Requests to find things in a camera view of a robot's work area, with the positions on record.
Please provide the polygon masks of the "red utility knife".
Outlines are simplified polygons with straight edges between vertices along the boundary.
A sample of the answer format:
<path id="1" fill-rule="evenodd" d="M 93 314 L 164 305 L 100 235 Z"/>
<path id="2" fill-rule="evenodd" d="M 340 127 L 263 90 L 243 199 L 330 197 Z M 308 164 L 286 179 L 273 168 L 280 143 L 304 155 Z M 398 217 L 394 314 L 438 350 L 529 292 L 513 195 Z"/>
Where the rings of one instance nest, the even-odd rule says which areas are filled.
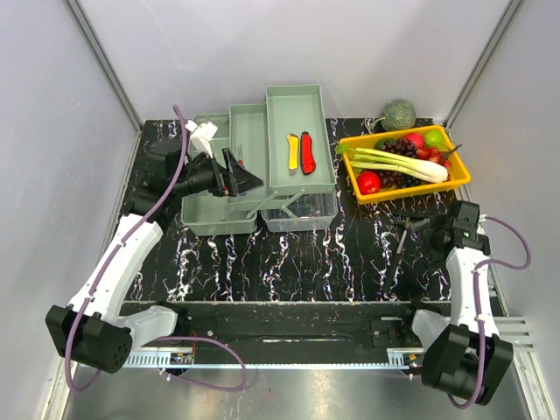
<path id="1" fill-rule="evenodd" d="M 308 131 L 303 131 L 300 137 L 300 166 L 304 175 L 311 175 L 316 169 L 312 150 L 312 136 Z"/>

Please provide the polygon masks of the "yellow utility knife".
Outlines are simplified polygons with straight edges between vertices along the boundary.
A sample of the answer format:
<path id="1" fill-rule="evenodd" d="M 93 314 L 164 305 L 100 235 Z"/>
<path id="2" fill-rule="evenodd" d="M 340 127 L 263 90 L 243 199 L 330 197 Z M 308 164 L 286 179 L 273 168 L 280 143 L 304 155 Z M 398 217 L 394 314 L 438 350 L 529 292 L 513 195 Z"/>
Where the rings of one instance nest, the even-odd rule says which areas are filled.
<path id="1" fill-rule="evenodd" d="M 288 142 L 288 170 L 290 175 L 295 175 L 298 170 L 299 137 L 293 133 L 287 135 Z"/>

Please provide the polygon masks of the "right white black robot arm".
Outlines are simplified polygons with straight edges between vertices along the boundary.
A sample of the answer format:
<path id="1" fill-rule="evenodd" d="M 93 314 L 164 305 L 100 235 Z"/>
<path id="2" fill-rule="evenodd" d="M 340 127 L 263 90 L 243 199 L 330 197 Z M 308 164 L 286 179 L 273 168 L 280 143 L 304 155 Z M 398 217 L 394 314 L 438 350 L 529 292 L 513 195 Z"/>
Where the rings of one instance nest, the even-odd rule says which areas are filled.
<path id="1" fill-rule="evenodd" d="M 479 221 L 479 206 L 463 200 L 429 219 L 429 249 L 443 259 L 451 281 L 451 315 L 418 304 L 397 327 L 404 344 L 423 347 L 423 385 L 445 393 L 459 410 L 489 404 L 514 358 L 494 322 L 490 242 Z"/>

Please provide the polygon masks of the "clear plastic tool box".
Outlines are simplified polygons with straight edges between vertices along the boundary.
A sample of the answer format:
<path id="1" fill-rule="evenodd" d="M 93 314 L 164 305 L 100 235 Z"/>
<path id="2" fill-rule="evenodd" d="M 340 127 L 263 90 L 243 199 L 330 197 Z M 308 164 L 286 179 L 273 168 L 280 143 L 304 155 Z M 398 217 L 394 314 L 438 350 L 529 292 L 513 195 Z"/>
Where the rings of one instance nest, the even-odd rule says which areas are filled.
<path id="1" fill-rule="evenodd" d="M 300 232 L 330 227 L 338 212 L 333 169 L 320 86 L 267 87 L 263 101 L 236 104 L 224 114 L 202 114 L 197 124 L 213 123 L 210 145 L 218 162 L 228 147 L 237 158 L 242 147 L 244 167 L 263 180 L 263 187 L 237 197 L 208 192 L 185 197 L 181 221 L 197 236 L 250 234 L 263 218 L 271 232 Z M 308 131 L 316 169 L 304 175 L 300 137 Z M 298 168 L 288 170 L 287 135 L 299 137 Z"/>

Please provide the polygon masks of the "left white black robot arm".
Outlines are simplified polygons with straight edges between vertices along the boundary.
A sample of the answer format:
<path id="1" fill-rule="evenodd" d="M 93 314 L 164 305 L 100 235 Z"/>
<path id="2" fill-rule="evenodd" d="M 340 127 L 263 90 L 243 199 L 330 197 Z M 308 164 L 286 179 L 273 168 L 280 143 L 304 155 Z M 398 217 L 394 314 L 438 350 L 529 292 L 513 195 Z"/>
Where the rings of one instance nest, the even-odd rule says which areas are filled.
<path id="1" fill-rule="evenodd" d="M 235 197 L 263 186 L 229 147 L 216 148 L 217 133 L 214 122 L 188 121 L 179 138 L 150 150 L 147 184 L 136 191 L 94 272 L 66 306 L 54 305 L 46 314 L 67 375 L 74 362 L 113 374 L 142 345 L 162 338 L 179 346 L 188 339 L 186 314 L 171 304 L 154 304 L 131 316 L 120 312 L 137 272 L 184 198 L 199 193 Z"/>

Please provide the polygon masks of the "black handled hammer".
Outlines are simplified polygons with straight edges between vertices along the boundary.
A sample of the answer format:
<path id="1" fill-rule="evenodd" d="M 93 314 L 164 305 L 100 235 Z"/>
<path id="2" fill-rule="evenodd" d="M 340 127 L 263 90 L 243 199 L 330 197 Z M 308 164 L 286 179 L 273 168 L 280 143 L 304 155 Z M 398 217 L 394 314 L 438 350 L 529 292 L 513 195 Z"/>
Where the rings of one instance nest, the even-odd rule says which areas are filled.
<path id="1" fill-rule="evenodd" d="M 443 214 L 435 215 L 435 216 L 441 216 L 442 221 L 445 219 L 445 216 Z M 398 240 L 396 249 L 392 253 L 392 256 L 390 257 L 390 260 L 389 260 L 388 269 L 387 269 L 387 272 L 386 272 L 386 277 L 385 277 L 385 280 L 384 280 L 383 285 L 381 287 L 381 294 L 382 295 L 388 295 L 390 293 L 390 290 L 391 290 L 392 286 L 393 286 L 393 283 L 394 283 L 394 280 L 395 280 L 395 277 L 396 277 L 397 267 L 399 266 L 400 261 L 403 258 L 404 244 L 406 242 L 407 237 L 412 233 L 410 231 L 410 225 L 415 221 L 420 221 L 421 219 L 412 219 L 412 220 L 400 219 L 400 220 L 397 220 L 395 222 L 396 225 L 402 226 L 402 232 L 401 232 L 401 235 L 400 235 L 400 239 Z"/>

